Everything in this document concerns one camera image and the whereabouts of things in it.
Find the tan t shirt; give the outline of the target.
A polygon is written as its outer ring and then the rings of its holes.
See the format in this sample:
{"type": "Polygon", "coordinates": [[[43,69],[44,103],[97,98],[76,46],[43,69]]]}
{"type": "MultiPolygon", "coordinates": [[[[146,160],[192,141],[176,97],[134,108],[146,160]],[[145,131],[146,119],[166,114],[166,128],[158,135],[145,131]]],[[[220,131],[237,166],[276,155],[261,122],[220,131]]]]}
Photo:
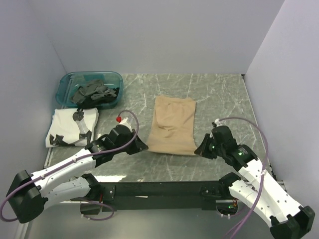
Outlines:
{"type": "Polygon", "coordinates": [[[150,152],[193,156],[196,101],[157,96],[147,145],[150,152]]]}

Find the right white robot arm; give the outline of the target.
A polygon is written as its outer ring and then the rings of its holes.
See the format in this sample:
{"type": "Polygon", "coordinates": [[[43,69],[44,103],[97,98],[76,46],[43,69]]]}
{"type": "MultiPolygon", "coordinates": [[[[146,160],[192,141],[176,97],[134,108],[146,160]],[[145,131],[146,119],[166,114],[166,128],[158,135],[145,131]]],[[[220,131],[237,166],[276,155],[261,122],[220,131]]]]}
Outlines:
{"type": "Polygon", "coordinates": [[[236,142],[229,127],[215,126],[194,153],[208,159],[221,157],[235,169],[219,179],[220,196],[238,199],[252,209],[269,226],[273,238],[301,239],[311,231],[314,210],[294,200],[263,169],[255,152],[236,142]]]}

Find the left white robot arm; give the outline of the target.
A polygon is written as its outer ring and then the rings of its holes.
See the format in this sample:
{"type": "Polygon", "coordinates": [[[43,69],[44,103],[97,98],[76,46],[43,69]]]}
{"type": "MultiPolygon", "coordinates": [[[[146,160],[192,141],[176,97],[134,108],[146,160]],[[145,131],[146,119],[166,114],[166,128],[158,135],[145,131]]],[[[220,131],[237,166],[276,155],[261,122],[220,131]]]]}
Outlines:
{"type": "Polygon", "coordinates": [[[5,201],[22,224],[63,201],[80,199],[97,203],[102,195],[101,184],[87,171],[111,161],[116,154],[133,155],[147,149],[134,129],[119,124],[109,134],[51,167],[31,174],[25,170],[17,173],[5,201]]]}

